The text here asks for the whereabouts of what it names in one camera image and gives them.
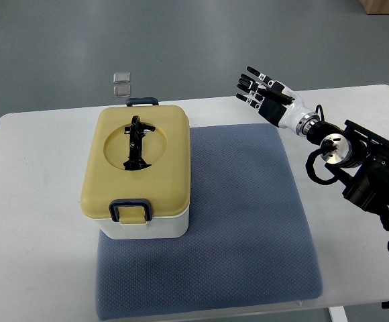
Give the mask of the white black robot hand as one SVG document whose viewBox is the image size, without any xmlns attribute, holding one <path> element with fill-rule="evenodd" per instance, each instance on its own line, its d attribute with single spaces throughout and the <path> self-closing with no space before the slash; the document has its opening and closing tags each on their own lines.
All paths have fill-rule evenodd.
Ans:
<svg viewBox="0 0 389 322">
<path fill-rule="evenodd" d="M 236 97 L 254 108 L 270 124 L 290 129 L 298 136 L 307 135 L 311 126 L 320 121 L 317 112 L 308 109 L 296 92 L 266 74 L 247 67 L 241 74 Z"/>
</svg>

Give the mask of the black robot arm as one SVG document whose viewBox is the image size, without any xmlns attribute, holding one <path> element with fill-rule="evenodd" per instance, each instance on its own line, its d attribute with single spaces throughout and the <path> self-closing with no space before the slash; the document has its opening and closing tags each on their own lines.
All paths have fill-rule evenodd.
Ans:
<svg viewBox="0 0 389 322">
<path fill-rule="evenodd" d="M 389 140 L 350 120 L 345 125 L 308 126 L 307 140 L 319 147 L 305 164 L 308 177 L 321 185 L 342 182 L 344 199 L 378 215 L 389 231 Z"/>
</svg>

